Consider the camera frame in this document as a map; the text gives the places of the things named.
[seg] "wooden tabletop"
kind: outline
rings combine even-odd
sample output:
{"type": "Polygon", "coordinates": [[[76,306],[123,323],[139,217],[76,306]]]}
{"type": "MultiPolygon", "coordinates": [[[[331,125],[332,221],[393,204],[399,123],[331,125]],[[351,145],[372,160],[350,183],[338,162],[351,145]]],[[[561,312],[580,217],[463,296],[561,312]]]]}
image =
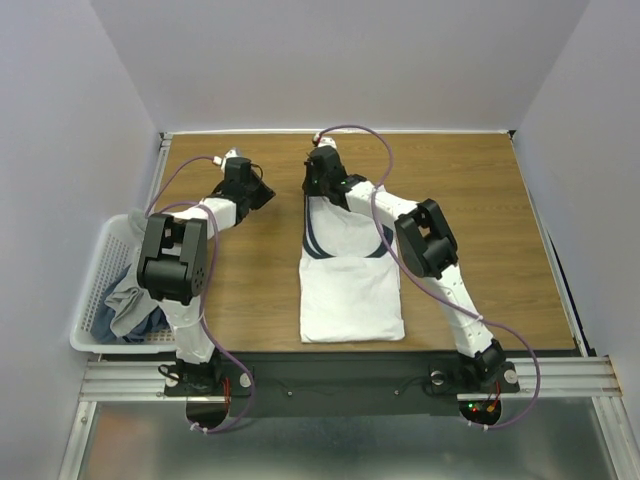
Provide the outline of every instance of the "wooden tabletop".
{"type": "MultiPolygon", "coordinates": [[[[534,348],[573,341],[507,135],[387,135],[396,164],[388,191],[436,200],[457,238],[460,266],[478,310],[522,333],[534,348]]],[[[387,166],[368,135],[335,135],[347,172],[377,180],[387,166]]],[[[216,338],[236,351],[443,350],[454,348],[439,305],[402,278],[406,337],[399,342],[302,344],[298,262],[303,233],[301,184],[310,135],[176,135],[163,182],[184,160],[238,147],[264,170],[276,197],[221,234],[206,315],[216,338]]],[[[186,167],[158,207],[198,201],[222,179],[206,160],[186,167]]],[[[505,348],[522,346],[495,330],[505,348]]]]}

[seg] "laundry basket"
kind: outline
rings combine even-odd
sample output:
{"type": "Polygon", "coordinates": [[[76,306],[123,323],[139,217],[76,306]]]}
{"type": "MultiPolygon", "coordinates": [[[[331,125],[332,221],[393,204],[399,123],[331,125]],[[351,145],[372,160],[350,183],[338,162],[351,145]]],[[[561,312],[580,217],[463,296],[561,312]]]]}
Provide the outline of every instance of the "laundry basket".
{"type": "Polygon", "coordinates": [[[158,353],[175,351],[170,329],[150,333],[144,343],[102,344],[91,335],[91,326],[106,288],[140,252],[140,242],[129,228],[127,215],[111,217],[102,227],[91,267],[76,308],[71,330],[71,345],[76,350],[94,353],[158,353]]]}

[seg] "blue cloth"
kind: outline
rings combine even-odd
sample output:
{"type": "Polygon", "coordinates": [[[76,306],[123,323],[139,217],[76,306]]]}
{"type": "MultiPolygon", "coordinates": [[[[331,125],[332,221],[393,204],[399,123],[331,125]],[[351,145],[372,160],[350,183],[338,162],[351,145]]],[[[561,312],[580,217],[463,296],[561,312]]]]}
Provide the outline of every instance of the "blue cloth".
{"type": "MultiPolygon", "coordinates": [[[[91,326],[91,335],[100,343],[113,343],[118,340],[118,337],[111,331],[111,320],[115,317],[116,311],[105,305],[104,300],[113,293],[116,285],[127,276],[130,267],[131,265],[125,267],[122,272],[120,272],[120,275],[118,275],[113,283],[105,289],[100,299],[100,305],[96,310],[96,317],[91,326]]],[[[158,307],[143,318],[138,325],[122,338],[126,343],[142,343],[148,333],[159,332],[168,327],[167,318],[164,312],[158,307]]]]}

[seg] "gray floor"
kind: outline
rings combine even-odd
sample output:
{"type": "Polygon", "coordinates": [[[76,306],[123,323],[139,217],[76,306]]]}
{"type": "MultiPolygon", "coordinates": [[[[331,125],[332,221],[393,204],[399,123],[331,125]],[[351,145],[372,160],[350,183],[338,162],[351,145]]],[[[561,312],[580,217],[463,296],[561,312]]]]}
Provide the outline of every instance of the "gray floor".
{"type": "MultiPolygon", "coordinates": [[[[506,414],[523,406],[506,403],[506,414]]],[[[591,400],[541,400],[527,420],[484,433],[429,416],[248,420],[190,432],[184,405],[104,405],[85,480],[615,479],[591,400]]]]}

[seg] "white wall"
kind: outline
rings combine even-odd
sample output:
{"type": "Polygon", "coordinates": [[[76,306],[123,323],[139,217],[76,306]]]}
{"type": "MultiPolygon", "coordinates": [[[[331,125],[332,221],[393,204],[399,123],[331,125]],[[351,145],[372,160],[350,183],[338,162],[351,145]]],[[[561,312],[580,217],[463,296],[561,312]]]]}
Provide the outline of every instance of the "white wall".
{"type": "Polygon", "coordinates": [[[516,128],[587,0],[92,0],[167,131],[516,128]]]}
{"type": "Polygon", "coordinates": [[[70,313],[157,135],[86,0],[3,5],[0,72],[0,477],[53,479],[86,361],[70,313]]]}
{"type": "Polygon", "coordinates": [[[591,2],[515,136],[588,338],[640,438],[640,3],[591,2]]]}

